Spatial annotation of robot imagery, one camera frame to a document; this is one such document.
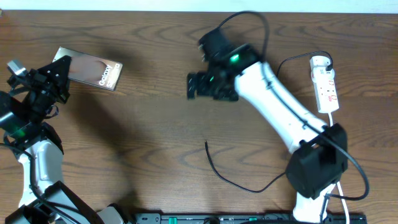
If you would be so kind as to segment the Galaxy smartphone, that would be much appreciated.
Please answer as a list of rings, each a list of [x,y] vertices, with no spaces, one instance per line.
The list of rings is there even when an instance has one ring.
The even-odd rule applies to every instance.
[[[69,79],[109,91],[116,89],[123,69],[121,62],[96,57],[64,47],[58,48],[53,62],[64,56],[72,58],[68,74]]]

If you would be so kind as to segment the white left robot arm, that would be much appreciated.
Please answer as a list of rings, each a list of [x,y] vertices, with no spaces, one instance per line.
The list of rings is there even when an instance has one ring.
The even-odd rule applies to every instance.
[[[18,60],[7,68],[9,92],[1,92],[1,146],[10,149],[23,166],[24,186],[19,208],[6,223],[128,223],[112,203],[94,211],[63,182],[62,141],[46,120],[66,103],[71,57],[63,56],[37,70],[26,70]]]

